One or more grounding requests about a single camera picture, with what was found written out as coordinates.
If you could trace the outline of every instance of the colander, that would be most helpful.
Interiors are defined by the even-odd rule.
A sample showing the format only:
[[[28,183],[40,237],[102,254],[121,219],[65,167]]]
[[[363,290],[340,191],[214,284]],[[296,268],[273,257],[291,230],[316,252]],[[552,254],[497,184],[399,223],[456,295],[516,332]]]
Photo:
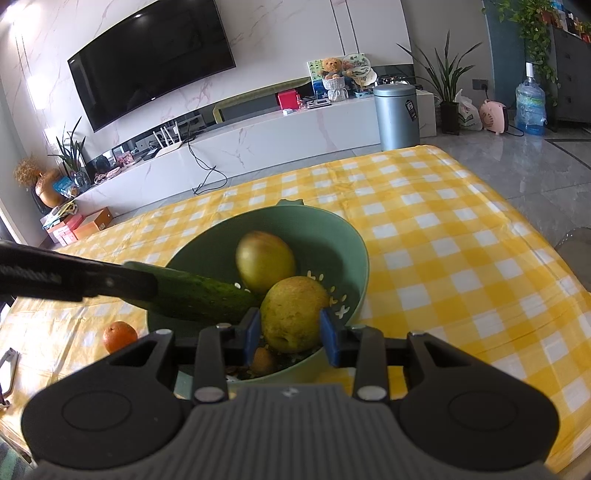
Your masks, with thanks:
[[[204,277],[242,286],[236,268],[238,242],[253,230],[278,236],[292,249],[297,275],[319,281],[331,296],[331,307],[344,323],[355,320],[361,310],[369,278],[369,257],[363,239],[351,224],[340,216],[319,208],[306,206],[302,200],[280,200],[275,206],[243,213],[224,220],[191,240],[166,265]],[[180,337],[195,337],[199,331],[193,322],[148,312],[151,332],[170,328]],[[301,362],[264,377],[245,383],[301,383],[315,379],[328,368],[322,350]],[[179,372],[176,392],[189,391],[192,368]]]

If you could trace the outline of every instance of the cardboard box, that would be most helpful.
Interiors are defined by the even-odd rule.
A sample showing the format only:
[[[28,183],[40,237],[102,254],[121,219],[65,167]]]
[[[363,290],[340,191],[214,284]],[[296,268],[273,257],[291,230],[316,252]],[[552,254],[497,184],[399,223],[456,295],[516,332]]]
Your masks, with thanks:
[[[84,217],[77,213],[69,215],[60,223],[52,226],[47,232],[52,233],[59,241],[60,245],[66,246],[76,242],[78,239],[74,234],[74,230],[82,223]]]
[[[74,235],[78,240],[88,238],[109,226],[113,216],[108,208],[103,208],[84,219],[84,221],[74,230]]]

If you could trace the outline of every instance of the green leaves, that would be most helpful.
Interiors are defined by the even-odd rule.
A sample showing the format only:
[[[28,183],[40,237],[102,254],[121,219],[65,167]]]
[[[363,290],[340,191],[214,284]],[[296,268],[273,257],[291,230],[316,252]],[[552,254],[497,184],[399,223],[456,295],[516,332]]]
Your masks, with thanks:
[[[427,64],[423,63],[421,59],[415,56],[410,50],[407,50],[402,45],[398,44],[398,46],[403,49],[406,53],[408,53],[418,64],[420,64],[428,73],[430,79],[426,79],[424,77],[418,77],[418,79],[426,80],[429,82],[435,90],[437,94],[441,97],[444,102],[453,102],[456,97],[457,93],[457,83],[462,75],[466,72],[474,68],[474,65],[470,65],[469,67],[460,67],[460,63],[462,62],[463,58],[468,55],[473,50],[476,50],[481,43],[477,43],[472,48],[470,48],[467,52],[465,52],[460,59],[458,60],[457,54],[452,62],[449,61],[449,42],[450,42],[450,35],[451,32],[448,30],[447,32],[447,39],[445,43],[444,49],[444,57],[443,59],[440,57],[439,52],[435,48],[435,58],[437,60],[437,68],[433,66],[431,61],[425,55],[425,53],[421,50],[421,48],[416,47],[416,49],[421,53],[424,57]]]
[[[72,172],[77,172],[80,170],[79,158],[82,156],[82,149],[84,149],[84,143],[86,142],[86,137],[82,139],[82,142],[78,142],[78,140],[74,141],[73,139],[74,132],[76,132],[76,128],[78,127],[78,124],[80,124],[80,120],[82,120],[82,117],[78,119],[72,131],[68,132],[69,145],[66,145],[66,128],[64,127],[64,132],[61,135],[61,142],[59,138],[56,138],[57,145],[60,148],[60,153],[49,155],[49,157],[61,158],[67,168]]]
[[[550,0],[489,0],[489,3],[497,9],[501,21],[510,15],[508,19],[519,25],[519,36],[524,39],[527,58],[536,64],[541,78],[556,84],[556,72],[548,64],[552,46],[550,32],[542,18],[543,12],[552,11]]]

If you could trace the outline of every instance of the orange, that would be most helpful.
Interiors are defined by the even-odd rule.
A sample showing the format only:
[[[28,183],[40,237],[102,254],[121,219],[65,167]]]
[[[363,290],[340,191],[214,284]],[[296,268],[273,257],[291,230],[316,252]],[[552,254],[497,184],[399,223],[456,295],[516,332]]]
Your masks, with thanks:
[[[103,345],[109,353],[116,352],[137,339],[138,332],[125,322],[111,323],[103,332]]]

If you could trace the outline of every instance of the plastic bag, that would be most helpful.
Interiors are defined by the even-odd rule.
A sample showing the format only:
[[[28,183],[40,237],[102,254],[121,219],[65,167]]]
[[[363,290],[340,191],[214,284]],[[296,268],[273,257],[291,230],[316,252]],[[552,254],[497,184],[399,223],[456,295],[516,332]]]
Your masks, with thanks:
[[[460,90],[454,101],[460,104],[458,108],[460,127],[465,128],[466,130],[475,130],[477,132],[482,130],[480,113],[478,112],[478,108],[472,104],[472,100],[468,97],[462,96],[462,91]]]

